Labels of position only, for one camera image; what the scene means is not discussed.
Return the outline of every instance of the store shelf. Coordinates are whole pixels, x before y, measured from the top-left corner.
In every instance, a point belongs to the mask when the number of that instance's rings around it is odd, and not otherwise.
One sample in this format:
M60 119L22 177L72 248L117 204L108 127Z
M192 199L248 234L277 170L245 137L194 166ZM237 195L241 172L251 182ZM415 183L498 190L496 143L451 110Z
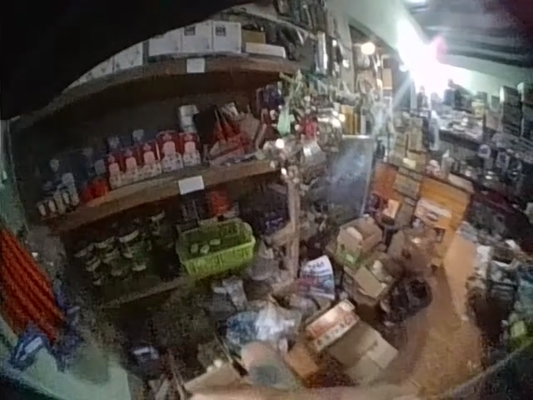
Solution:
M268 161L241 162L226 167L188 168L113 190L104 197L48 222L56 231L64 233L142 204L177 196L180 194L178 183L184 178L202 176L204 186L208 188L274 171Z
M131 290L130 288L127 293L102 302L100 304L100 308L118 308L123 304L132 303L137 300L149 298L150 296L169 292L174 289L184 288L187 284L190 284L190 282L191 279L188 276L176 277L171 281L162 281L158 277L149 277L144 282L144 288L140 288L138 290Z
M278 57L204 57L204 72L187 71L187 59L146 64L71 87L46 107L21 116L14 132L54 117L62 123L80 122L119 108L190 94L235 92L266 86L280 73L295 73L299 64Z

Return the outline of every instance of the blue package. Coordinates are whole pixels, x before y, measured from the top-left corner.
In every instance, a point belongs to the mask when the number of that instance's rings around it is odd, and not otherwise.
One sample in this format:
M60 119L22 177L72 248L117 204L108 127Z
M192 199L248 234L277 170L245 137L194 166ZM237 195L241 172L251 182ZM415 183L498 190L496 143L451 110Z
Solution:
M50 350L50 344L42 331L33 324L28 324L26 331L18 337L17 344L11 352L9 363L16 369L24 371L34 362L41 349Z

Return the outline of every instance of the price label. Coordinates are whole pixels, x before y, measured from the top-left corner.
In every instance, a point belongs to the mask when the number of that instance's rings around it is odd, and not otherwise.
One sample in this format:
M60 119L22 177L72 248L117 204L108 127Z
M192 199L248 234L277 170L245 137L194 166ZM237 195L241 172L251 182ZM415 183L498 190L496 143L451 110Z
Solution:
M187 73L204 73L206 71L205 58L188 58Z
M205 188L202 175L180 179L177 182L177 186L180 188L180 194L197 192L198 190L203 190Z

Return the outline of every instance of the ceiling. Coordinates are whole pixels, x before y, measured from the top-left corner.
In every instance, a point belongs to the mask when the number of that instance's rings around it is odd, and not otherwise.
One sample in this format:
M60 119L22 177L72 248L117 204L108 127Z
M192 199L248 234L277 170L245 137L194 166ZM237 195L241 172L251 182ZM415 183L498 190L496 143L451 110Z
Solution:
M438 55L533 68L533 2L403 0Z

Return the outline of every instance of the jar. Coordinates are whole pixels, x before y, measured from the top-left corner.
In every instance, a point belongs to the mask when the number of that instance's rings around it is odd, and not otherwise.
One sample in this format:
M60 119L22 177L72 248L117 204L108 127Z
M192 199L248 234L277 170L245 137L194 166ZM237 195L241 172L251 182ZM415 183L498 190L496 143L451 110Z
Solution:
M94 243L95 253L103 260L105 255L115 247L115 237L104 237Z
M154 244L160 248L174 247L174 234L172 224L165 218L165 212L161 211L157 214L151 215L150 220L150 236Z
M97 257L94 257L91 260L91 262L87 264L85 270L88 272L89 276L91 277L93 286L103 285L105 275L102 270L102 262Z
M118 242L128 267L135 273L145 271L150 261L151 246L141 231L136 227L130 227L118 237Z
M103 256L102 262L106 264L109 274L113 278L124 278L127 275L127 264L122 260L120 251L113 247Z
M79 243L77 251L73 254L77 265L80 268L87 269L87 265L91 264L96 256L94 255L94 245L92 243Z

